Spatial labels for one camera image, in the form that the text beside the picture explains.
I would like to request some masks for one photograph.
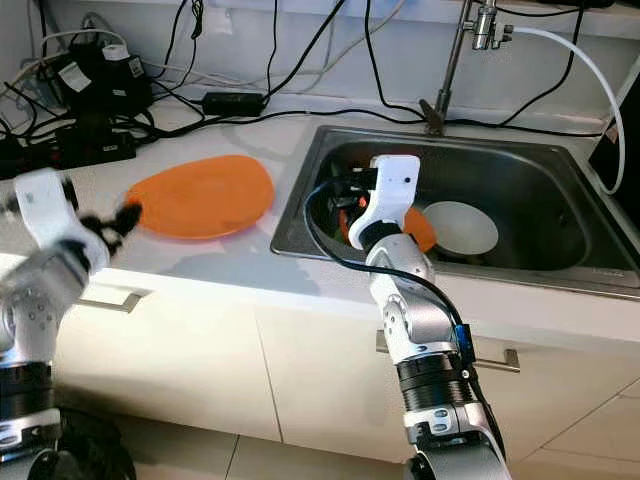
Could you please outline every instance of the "white plate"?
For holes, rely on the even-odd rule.
[[[436,202],[424,209],[437,244],[460,255],[480,255],[498,243],[498,228],[482,210],[461,202]]]

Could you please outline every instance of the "faucet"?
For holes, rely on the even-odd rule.
[[[502,42],[511,40],[513,26],[496,23],[496,14],[498,12],[496,0],[482,0],[482,5],[478,7],[476,19],[469,20],[473,2],[474,0],[463,0],[462,2],[456,34],[449,53],[449,62],[444,74],[442,87],[438,91],[435,108],[426,100],[420,100],[420,108],[426,117],[427,135],[437,137],[444,135],[444,123],[447,118],[449,101],[451,100],[451,84],[458,66],[465,32],[473,31],[471,48],[474,50],[487,50],[489,47],[495,50],[500,48]]]

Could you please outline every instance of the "white wall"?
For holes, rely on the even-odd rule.
[[[29,2],[31,0],[0,0],[0,83],[11,81],[20,69],[20,62],[33,55],[27,22]],[[34,24],[34,29],[39,32],[39,24]],[[12,124],[26,118],[25,107],[16,106],[6,98],[0,100],[0,112]]]
[[[380,11],[394,3],[392,0],[379,1],[383,1],[379,6]],[[408,4],[417,1],[422,0],[409,0]],[[77,0],[55,0],[52,3],[62,26],[77,28],[84,12],[99,12],[127,37],[133,52],[156,61],[164,56],[176,10],[176,5]],[[232,31],[225,33],[224,28],[217,23],[221,12],[222,9],[207,6],[206,32],[199,42],[196,69],[247,79],[264,74],[271,49],[271,14],[257,10],[230,9],[228,12]],[[190,21],[190,15],[186,8],[183,17]],[[287,69],[296,62],[322,20],[321,15],[281,14],[280,48],[274,62],[274,71]],[[389,100],[416,101],[420,97],[435,100],[454,28],[454,25],[445,23],[394,21],[374,36],[384,90]],[[188,63],[191,54],[191,41],[188,38],[190,31],[190,23],[181,25],[173,63]],[[334,51],[361,33],[362,19],[338,18]],[[468,43],[467,41],[463,47],[454,82],[452,105],[458,107],[511,111],[553,85],[560,78],[568,56],[563,47],[532,37],[516,37],[501,50],[489,52],[473,52]],[[624,80],[629,66],[640,51],[640,42],[637,40],[602,36],[584,36],[579,45],[594,58],[614,88]],[[320,65],[325,46],[324,41],[318,45],[306,66],[313,68]],[[310,81],[310,77],[299,79],[291,87],[304,87]],[[376,98],[364,44],[345,57],[318,85],[314,93]],[[530,111],[595,116],[605,113],[607,106],[606,98],[592,74],[577,60],[566,86],[557,94],[537,103]]]

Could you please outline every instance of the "kitchen counter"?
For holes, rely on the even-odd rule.
[[[183,121],[183,113],[172,110],[175,106],[164,108],[168,112],[164,126],[172,128],[167,122],[177,126]],[[113,214],[134,183],[167,168],[217,155],[255,157],[268,170],[276,190],[271,210],[255,227],[219,240],[175,241],[136,230],[112,267],[99,273],[96,281],[153,288],[184,279],[216,284],[225,295],[238,298],[249,295],[255,301],[280,306],[375,319],[377,309],[365,275],[330,262],[279,256],[269,250],[315,130],[327,124],[388,131],[422,129],[363,117],[282,117],[254,125],[206,128],[143,147],[132,160],[70,170],[81,211],[104,216]],[[472,127],[450,127],[447,135],[557,144],[581,164],[594,147],[594,141],[587,139]],[[10,189],[11,182],[0,182],[0,194]],[[0,263],[15,262],[35,246],[20,222],[3,220],[0,232]],[[633,242],[640,245],[635,236]],[[640,356],[638,301],[449,275],[438,275],[436,282],[476,334]]]

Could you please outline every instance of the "orange dish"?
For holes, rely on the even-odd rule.
[[[152,232],[205,240],[254,225],[271,207],[274,190],[256,159],[225,155],[149,177],[126,198],[142,205],[140,225]]]

